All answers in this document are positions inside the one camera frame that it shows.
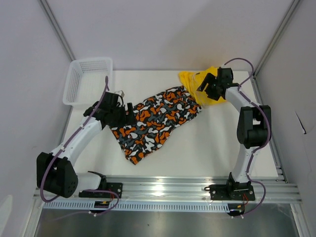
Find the yellow shorts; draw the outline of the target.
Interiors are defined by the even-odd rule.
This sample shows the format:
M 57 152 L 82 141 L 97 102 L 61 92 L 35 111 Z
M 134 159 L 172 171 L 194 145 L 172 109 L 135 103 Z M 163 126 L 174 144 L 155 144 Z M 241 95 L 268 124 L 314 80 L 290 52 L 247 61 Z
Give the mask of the yellow shorts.
M 181 71 L 178 74 L 179 80 L 181 84 L 188 90 L 191 96 L 194 97 L 195 101 L 201 106 L 213 106 L 217 104 L 225 103 L 226 100 L 222 97 L 219 98 L 218 101 L 210 99 L 207 97 L 205 92 L 198 91 L 198 87 L 202 84 L 203 80 L 207 76 L 208 73 L 217 76 L 217 68 L 211 66 L 205 71 L 199 72 L 189 72 L 189 71 Z

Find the camouflage patterned shorts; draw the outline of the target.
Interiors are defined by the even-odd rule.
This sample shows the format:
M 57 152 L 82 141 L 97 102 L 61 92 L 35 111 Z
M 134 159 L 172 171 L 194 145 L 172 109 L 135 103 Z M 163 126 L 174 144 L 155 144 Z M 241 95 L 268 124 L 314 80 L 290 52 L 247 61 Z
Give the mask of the camouflage patterned shorts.
M 133 125 L 111 127 L 125 158 L 137 165 L 160 149 L 171 133 L 196 118 L 202 107 L 184 86 L 164 90 L 133 107 Z

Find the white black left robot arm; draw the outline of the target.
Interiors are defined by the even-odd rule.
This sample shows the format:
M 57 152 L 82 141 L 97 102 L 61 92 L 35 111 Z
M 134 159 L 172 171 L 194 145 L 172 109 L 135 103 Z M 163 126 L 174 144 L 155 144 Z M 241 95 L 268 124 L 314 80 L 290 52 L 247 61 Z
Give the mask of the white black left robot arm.
M 88 171 L 76 173 L 74 166 L 84 148 L 106 126 L 118 127 L 135 123 L 132 103 L 124 104 L 124 92 L 103 92 L 100 100 L 87 108 L 73 134 L 49 153 L 40 153 L 36 161 L 37 187 L 44 202 L 44 192 L 69 198 L 75 192 L 103 197 L 107 192 L 106 176 Z

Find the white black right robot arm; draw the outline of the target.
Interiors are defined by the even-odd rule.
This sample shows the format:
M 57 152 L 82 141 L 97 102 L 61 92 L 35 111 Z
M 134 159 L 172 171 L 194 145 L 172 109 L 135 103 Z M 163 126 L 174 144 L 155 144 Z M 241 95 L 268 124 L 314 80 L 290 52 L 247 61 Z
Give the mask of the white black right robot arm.
M 252 163 L 258 151 L 271 139 L 271 108 L 252 101 L 233 82 L 233 71 L 230 68 L 218 68 L 217 75 L 208 73 L 199 92 L 205 92 L 213 100 L 223 98 L 230 102 L 239 113 L 237 140 L 240 143 L 237 162 L 225 184 L 213 184 L 205 187 L 212 200 L 255 200 L 253 180 L 250 174 Z

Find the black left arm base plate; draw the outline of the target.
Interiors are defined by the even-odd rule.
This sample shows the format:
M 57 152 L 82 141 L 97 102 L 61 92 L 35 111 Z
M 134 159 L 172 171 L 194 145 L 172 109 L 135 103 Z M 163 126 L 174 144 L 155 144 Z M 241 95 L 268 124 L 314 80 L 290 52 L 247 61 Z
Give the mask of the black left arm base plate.
M 123 191 L 123 183 L 109 182 L 106 187 L 99 187 L 97 190 L 93 191 L 82 191 L 79 192 L 80 198 L 114 198 L 117 196 L 121 198 Z

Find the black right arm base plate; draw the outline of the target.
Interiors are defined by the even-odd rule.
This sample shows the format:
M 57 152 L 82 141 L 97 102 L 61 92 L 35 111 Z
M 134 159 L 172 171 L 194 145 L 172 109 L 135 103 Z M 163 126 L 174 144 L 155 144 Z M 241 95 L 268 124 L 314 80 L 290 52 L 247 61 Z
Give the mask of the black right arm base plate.
M 229 182 L 224 185 L 213 184 L 204 187 L 204 190 L 210 193 L 211 200 L 254 201 L 256 199 L 253 186 L 250 182 L 241 184 Z

